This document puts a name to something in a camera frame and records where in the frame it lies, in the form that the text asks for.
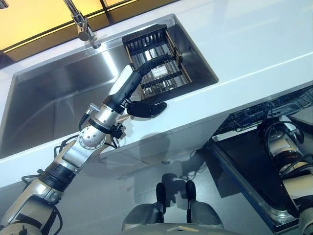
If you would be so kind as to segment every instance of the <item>sink basin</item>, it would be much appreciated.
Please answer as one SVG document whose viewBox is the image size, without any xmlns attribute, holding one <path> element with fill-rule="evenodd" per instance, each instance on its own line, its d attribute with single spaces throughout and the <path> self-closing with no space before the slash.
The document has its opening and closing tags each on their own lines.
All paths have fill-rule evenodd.
<svg viewBox="0 0 313 235">
<path fill-rule="evenodd" d="M 0 158 L 78 131 L 90 103 L 101 105 L 130 57 L 122 37 L 165 24 L 192 83 L 149 97 L 158 103 L 218 80 L 174 15 L 102 40 L 98 49 L 80 48 L 14 75 L 0 126 Z M 136 91 L 134 99 L 141 99 Z"/>
</svg>

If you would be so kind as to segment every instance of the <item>dishwasher rack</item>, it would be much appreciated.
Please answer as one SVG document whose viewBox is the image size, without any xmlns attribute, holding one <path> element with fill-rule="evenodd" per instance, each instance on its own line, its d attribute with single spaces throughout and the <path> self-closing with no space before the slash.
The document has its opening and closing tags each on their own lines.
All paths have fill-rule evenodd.
<svg viewBox="0 0 313 235">
<path fill-rule="evenodd" d="M 142 78 L 139 86 L 142 99 L 150 98 L 192 82 L 165 24 L 156 24 L 127 35 L 122 38 L 122 41 L 134 69 L 138 69 L 145 62 L 157 56 L 172 55 L 170 61 L 151 70 Z"/>
<path fill-rule="evenodd" d="M 313 86 L 302 88 L 274 100 L 232 113 L 222 123 L 214 135 L 229 131 L 241 132 L 251 127 L 258 126 L 267 118 L 292 115 L 311 105 L 313 105 Z"/>
</svg>

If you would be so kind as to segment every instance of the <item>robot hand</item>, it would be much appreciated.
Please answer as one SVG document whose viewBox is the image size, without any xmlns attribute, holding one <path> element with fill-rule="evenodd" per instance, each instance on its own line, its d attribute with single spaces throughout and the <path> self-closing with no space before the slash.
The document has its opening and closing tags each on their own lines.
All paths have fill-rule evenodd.
<svg viewBox="0 0 313 235">
<path fill-rule="evenodd" d="M 162 55 L 148 61 L 138 70 L 134 71 L 129 65 L 124 68 L 102 107 L 99 109 L 93 104 L 89 106 L 79 124 L 81 132 L 77 139 L 60 149 L 54 161 L 25 188 L 6 212 L 0 223 L 0 229 L 3 228 L 0 235 L 48 234 L 56 215 L 62 223 L 55 204 L 92 153 L 105 144 L 106 134 L 111 136 L 111 140 L 121 137 L 122 124 L 115 123 L 124 110 L 127 109 L 133 116 L 153 118 L 167 107 L 166 103 L 150 105 L 142 101 L 132 102 L 130 97 L 145 74 L 169 59 L 170 55 Z M 97 113 L 89 120 L 90 125 L 81 129 L 93 111 Z"/>
</svg>

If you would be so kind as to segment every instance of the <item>chrome faucet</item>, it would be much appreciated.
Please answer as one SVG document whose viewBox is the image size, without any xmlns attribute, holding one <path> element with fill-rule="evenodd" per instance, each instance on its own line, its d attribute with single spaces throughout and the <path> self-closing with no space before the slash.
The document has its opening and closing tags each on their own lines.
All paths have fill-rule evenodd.
<svg viewBox="0 0 313 235">
<path fill-rule="evenodd" d="M 99 48 L 101 44 L 95 45 L 94 42 L 96 40 L 96 37 L 88 24 L 87 17 L 84 17 L 83 14 L 79 10 L 77 10 L 72 0 L 64 0 L 64 2 L 70 10 L 74 22 L 77 24 L 78 38 L 84 42 L 89 41 L 92 47 L 95 49 Z"/>
</svg>

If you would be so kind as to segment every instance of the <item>kitchen counter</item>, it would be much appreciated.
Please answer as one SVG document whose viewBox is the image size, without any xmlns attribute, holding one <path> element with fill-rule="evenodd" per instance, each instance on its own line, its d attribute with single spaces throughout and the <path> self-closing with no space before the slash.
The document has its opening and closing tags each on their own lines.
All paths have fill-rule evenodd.
<svg viewBox="0 0 313 235">
<path fill-rule="evenodd" d="M 119 143 L 121 149 L 312 84 L 310 0 L 181 0 L 101 29 L 97 36 L 108 37 L 172 13 L 219 82 L 167 101 L 168 108 L 155 119 L 125 120 L 126 138 Z M 0 118 L 14 73 L 83 46 L 75 39 L 0 70 Z M 53 159 L 53 147 L 66 138 L 1 159 L 0 187 L 46 168 Z"/>
</svg>

